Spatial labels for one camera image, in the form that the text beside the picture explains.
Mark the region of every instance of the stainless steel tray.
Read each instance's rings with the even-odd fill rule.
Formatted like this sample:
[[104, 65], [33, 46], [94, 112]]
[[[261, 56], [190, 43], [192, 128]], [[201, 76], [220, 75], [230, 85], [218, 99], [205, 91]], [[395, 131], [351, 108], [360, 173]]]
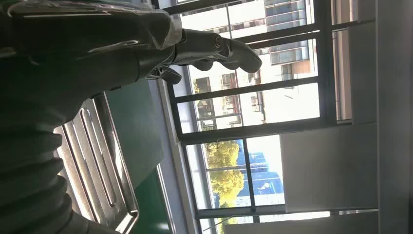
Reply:
[[63, 136], [55, 156], [68, 180], [73, 210], [127, 234], [139, 216], [106, 95], [85, 101], [73, 119], [55, 129]]

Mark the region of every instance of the green tree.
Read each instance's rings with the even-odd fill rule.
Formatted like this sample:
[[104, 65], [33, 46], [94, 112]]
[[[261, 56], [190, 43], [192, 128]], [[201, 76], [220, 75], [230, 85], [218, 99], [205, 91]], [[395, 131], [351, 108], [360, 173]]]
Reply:
[[196, 80], [193, 81], [193, 87], [194, 87], [194, 93], [195, 94], [199, 93], [199, 85], [196, 82]]
[[236, 166], [238, 150], [239, 146], [233, 140], [206, 144], [206, 158], [209, 168]]
[[217, 223], [220, 223], [220, 224], [217, 225], [218, 233], [219, 234], [225, 234], [224, 233], [224, 226], [231, 225], [231, 224], [237, 224], [238, 221], [234, 217], [230, 218], [230, 219], [228, 219], [228, 218], [219, 218]]
[[220, 196], [220, 206], [233, 207], [234, 201], [244, 188], [244, 175], [240, 171], [210, 172], [212, 190]]
[[[209, 168], [237, 166], [238, 150], [235, 141], [206, 144]], [[233, 207], [238, 193], [244, 188], [244, 175], [238, 170], [212, 171], [209, 174], [212, 190], [220, 197], [220, 207]]]

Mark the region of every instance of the green surface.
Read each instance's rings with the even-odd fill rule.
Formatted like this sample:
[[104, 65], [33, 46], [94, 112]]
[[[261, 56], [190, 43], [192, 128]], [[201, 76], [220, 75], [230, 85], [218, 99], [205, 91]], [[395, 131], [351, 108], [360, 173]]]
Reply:
[[156, 165], [163, 159], [160, 132], [147, 80], [107, 92], [123, 157], [139, 204], [133, 234], [169, 234]]
[[156, 170], [135, 189], [139, 203], [139, 219], [132, 234], [171, 234], [164, 198]]
[[123, 158], [136, 188], [164, 158], [158, 128], [162, 117], [153, 108], [148, 80], [109, 91], [107, 97]]

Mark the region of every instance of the plastic wrap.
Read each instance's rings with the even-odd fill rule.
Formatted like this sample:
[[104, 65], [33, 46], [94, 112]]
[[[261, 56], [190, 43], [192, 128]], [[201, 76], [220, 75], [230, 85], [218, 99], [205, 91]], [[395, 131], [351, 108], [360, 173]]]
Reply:
[[182, 37], [180, 22], [165, 11], [106, 0], [4, 1], [0, 24], [6, 38], [0, 58], [16, 54], [79, 59], [130, 46], [163, 50]]

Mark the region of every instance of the window frame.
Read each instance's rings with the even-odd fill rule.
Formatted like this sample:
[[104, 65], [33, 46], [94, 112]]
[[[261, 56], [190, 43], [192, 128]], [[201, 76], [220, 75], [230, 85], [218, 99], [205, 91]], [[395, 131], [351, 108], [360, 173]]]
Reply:
[[[197, 0], [193, 2], [183, 3], [180, 5], [164, 8], [166, 12], [171, 15], [177, 15], [190, 11], [197, 11], [216, 5], [225, 4], [228, 7], [229, 3], [238, 2], [236, 0]], [[227, 90], [220, 90], [208, 93], [192, 94], [182, 97], [176, 97], [173, 85], [168, 84], [168, 94], [171, 104], [172, 117], [175, 123], [175, 130], [177, 137], [181, 142], [183, 149], [185, 167], [187, 171], [189, 187], [191, 190], [191, 197], [194, 201], [195, 218], [198, 222], [198, 230], [202, 233], [200, 219], [214, 219], [225, 218], [232, 216], [253, 216], [254, 222], [260, 222], [260, 215], [281, 215], [287, 214], [285, 205], [268, 205], [256, 206], [253, 192], [251, 164], [249, 162], [248, 146], [246, 139], [250, 137], [278, 135], [283, 133], [290, 133], [296, 131], [314, 130], [326, 127], [334, 127], [342, 125], [337, 122], [336, 103], [335, 103], [335, 77], [333, 64], [333, 41], [332, 33], [334, 31], [345, 30], [348, 27], [360, 24], [360, 22], [348, 22], [342, 24], [332, 25], [331, 17], [331, 1], [313, 0], [315, 22], [303, 26], [293, 28], [286, 28], [277, 31], [270, 31], [255, 35], [250, 35], [236, 40], [248, 44], [251, 49], [266, 49], [271, 46], [283, 45], [292, 42], [315, 39], [317, 41], [317, 63], [318, 76], [301, 78], [301, 79], [286, 79], [267, 84], [258, 84], [247, 87], [238, 87]], [[178, 104], [183, 102], [204, 100], [210, 98], [218, 98], [232, 95], [239, 95], [243, 93], [261, 92], [265, 90], [277, 88], [290, 88], [302, 84], [317, 83], [319, 88], [319, 110], [320, 117], [311, 119], [301, 119], [280, 123], [265, 123], [262, 125], [242, 126], [230, 129], [210, 130], [204, 132], [182, 133], [181, 121], [178, 113]], [[219, 139], [236, 140], [242, 139], [244, 145], [244, 156], [246, 163], [246, 171], [248, 178], [248, 186], [250, 191], [251, 206], [236, 207], [236, 208], [217, 208], [217, 209], [202, 209], [199, 210], [196, 203], [195, 191], [193, 187], [193, 180], [190, 173], [190, 166], [188, 161], [188, 145], [203, 144], [209, 142], [216, 142]], [[328, 210], [331, 212], [338, 212], [338, 210]]]

